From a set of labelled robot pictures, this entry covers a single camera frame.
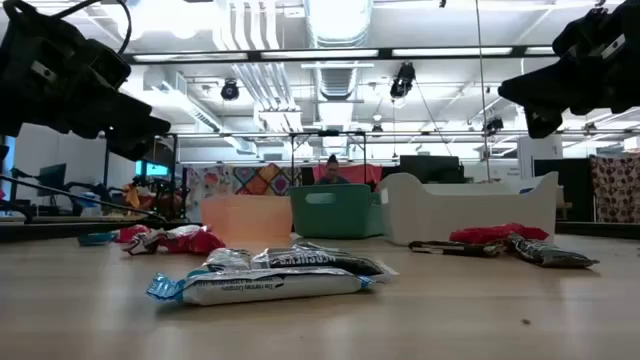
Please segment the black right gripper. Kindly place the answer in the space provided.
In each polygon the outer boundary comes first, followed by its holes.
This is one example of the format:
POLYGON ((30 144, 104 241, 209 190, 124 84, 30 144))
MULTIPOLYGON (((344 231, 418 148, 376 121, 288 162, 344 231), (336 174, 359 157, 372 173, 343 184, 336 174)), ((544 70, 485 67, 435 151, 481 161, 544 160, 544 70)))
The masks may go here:
POLYGON ((568 108, 574 114, 640 107, 640 0, 613 11, 590 9, 569 22, 552 43, 560 62, 505 80, 498 94, 525 107, 531 138, 545 138, 563 123, 562 113, 529 108, 568 108))

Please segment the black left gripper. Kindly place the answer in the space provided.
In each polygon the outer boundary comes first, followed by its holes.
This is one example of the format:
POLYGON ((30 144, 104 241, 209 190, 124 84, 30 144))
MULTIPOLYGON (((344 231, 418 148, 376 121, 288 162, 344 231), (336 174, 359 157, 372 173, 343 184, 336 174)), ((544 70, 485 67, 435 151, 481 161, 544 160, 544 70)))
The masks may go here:
POLYGON ((171 124, 152 115, 152 107, 117 92, 89 67, 85 37, 65 18, 101 0, 82 0, 46 15, 25 0, 4 0, 8 17, 0 42, 0 104, 17 111, 4 133, 16 136, 21 126, 35 123, 85 139, 106 141, 111 152, 133 152, 166 134, 171 124), (77 119, 99 100, 102 130, 83 129, 77 119))

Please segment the red KitKat bar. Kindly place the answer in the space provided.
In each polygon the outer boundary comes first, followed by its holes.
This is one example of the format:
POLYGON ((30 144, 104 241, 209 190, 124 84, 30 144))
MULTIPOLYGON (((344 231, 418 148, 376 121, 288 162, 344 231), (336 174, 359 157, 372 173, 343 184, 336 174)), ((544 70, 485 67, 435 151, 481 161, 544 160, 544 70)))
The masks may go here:
POLYGON ((150 229, 142 224, 121 228, 117 232, 117 235, 115 237, 115 242, 119 244, 127 244, 131 242, 136 235, 149 233, 149 232, 150 232, 150 229))
POLYGON ((490 244, 507 239, 515 233, 525 239, 546 240, 550 234, 537 227, 528 227, 517 223, 504 225, 465 228, 452 232, 449 236, 451 242, 465 244, 490 244))
POLYGON ((169 253, 208 255, 226 244, 209 226, 184 225, 167 230, 160 236, 159 245, 169 253))

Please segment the dark Hershey's chocolate bar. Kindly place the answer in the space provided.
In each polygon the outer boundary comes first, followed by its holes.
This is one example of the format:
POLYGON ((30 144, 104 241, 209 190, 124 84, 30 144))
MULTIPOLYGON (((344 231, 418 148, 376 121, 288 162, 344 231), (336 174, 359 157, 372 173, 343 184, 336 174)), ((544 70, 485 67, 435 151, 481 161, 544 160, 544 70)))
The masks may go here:
POLYGON ((408 244, 412 252, 464 257, 497 257, 506 249, 501 244, 467 244, 448 241, 413 241, 408 244))
POLYGON ((252 257, 245 249, 218 248, 208 255, 202 267, 211 272, 250 270, 252 257))
POLYGON ((577 252, 565 250, 553 243, 524 238, 516 233, 509 235, 511 248, 522 260, 543 268, 587 269, 599 264, 577 252))
POLYGON ((267 248, 251 259, 251 265, 264 269, 333 267, 369 277, 398 275, 383 262, 313 243, 294 244, 290 248, 267 248))

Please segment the white pillar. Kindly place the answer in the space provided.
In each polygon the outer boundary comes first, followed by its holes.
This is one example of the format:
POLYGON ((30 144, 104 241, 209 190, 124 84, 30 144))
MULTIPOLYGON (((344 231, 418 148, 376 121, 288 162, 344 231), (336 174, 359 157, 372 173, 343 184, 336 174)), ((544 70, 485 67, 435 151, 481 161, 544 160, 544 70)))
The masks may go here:
POLYGON ((517 141, 517 157, 521 178, 534 177, 536 160, 553 160, 563 157, 562 137, 557 134, 542 139, 521 136, 517 141))

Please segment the black partition panel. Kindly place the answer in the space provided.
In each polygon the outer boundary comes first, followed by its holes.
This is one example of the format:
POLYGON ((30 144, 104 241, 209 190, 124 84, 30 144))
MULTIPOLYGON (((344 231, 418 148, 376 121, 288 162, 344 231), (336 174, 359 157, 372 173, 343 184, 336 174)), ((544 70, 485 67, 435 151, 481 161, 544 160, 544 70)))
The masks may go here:
POLYGON ((534 161, 534 174, 558 173, 562 201, 556 210, 557 221, 593 222, 594 190, 589 158, 563 158, 534 161))

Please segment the white floral cloth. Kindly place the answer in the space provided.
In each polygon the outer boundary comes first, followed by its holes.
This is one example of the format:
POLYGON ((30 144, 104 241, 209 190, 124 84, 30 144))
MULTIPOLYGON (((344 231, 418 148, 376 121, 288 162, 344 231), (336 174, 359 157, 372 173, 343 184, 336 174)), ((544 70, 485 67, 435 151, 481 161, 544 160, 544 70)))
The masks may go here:
POLYGON ((186 217, 191 222, 201 221, 201 205, 206 198, 234 193, 233 169, 230 166, 185 167, 184 170, 188 190, 185 200, 186 217))

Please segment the brown dotted curtain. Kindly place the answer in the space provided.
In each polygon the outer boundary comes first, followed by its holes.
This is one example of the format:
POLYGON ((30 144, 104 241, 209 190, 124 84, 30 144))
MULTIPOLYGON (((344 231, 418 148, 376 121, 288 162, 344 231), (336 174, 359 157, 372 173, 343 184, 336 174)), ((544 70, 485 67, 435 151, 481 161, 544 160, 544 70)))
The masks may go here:
POLYGON ((590 158, 597 222, 640 224, 640 155, 590 158))

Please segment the colourful patchwork quilt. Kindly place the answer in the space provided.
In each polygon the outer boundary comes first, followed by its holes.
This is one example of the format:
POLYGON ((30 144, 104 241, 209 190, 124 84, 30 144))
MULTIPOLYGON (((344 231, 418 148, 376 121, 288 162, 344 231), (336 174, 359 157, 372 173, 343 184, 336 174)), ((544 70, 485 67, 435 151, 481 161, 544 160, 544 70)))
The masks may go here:
POLYGON ((263 167, 234 167, 232 174, 237 195, 286 196, 290 187, 302 184, 300 168, 274 163, 263 167))

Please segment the orange translucent plastic bin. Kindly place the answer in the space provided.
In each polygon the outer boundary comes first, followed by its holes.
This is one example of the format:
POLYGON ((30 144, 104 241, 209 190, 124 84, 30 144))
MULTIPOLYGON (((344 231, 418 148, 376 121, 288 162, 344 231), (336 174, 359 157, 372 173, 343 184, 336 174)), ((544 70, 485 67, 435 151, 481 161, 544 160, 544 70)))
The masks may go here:
POLYGON ((287 196, 219 195, 205 198, 201 221, 225 243, 288 238, 293 226, 287 196))

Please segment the white plastic bin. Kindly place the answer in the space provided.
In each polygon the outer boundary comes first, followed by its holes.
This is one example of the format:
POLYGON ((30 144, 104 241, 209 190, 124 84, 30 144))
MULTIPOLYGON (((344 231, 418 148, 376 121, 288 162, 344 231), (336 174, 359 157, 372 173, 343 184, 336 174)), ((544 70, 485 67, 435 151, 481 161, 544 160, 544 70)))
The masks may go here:
POLYGON ((409 173, 387 176, 379 186, 388 240, 445 241, 466 228, 520 224, 555 233, 558 174, 512 183, 422 184, 409 173))

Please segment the red hanging cloth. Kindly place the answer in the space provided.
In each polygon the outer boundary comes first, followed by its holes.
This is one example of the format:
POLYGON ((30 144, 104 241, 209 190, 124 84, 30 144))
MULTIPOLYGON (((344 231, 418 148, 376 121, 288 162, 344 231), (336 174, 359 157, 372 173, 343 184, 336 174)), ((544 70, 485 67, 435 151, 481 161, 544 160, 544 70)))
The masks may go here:
POLYGON ((372 192, 378 190, 382 179, 382 167, 371 164, 341 166, 337 175, 332 178, 326 165, 312 168, 315 184, 366 184, 372 192))

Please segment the person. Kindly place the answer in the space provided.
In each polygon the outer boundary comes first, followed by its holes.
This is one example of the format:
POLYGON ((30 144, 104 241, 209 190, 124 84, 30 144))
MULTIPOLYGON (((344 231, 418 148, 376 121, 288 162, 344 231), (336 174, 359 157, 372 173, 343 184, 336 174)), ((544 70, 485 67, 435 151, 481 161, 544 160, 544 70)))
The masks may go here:
POLYGON ((348 184, 349 181, 339 174, 339 162, 335 155, 330 155, 326 163, 326 173, 317 181, 319 185, 348 184))

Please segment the teal plastic bin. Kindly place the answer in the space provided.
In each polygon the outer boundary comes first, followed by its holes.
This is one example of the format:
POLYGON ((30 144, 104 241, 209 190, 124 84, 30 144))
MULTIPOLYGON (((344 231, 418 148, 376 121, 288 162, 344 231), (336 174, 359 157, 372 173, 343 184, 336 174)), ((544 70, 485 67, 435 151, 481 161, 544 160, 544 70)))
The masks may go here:
POLYGON ((358 240, 384 234, 381 200, 365 184, 292 187, 295 232, 305 238, 358 240))

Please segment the round silver ventilation duct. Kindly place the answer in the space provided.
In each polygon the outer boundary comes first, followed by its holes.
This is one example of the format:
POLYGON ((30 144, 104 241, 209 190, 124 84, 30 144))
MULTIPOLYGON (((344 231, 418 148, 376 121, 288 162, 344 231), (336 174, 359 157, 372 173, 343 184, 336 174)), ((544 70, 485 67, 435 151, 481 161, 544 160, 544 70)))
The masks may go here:
MULTIPOLYGON (((304 0, 311 48, 359 48, 368 42, 373 0, 304 0)), ((315 71, 320 94, 327 100, 346 100, 358 78, 355 68, 315 71)))

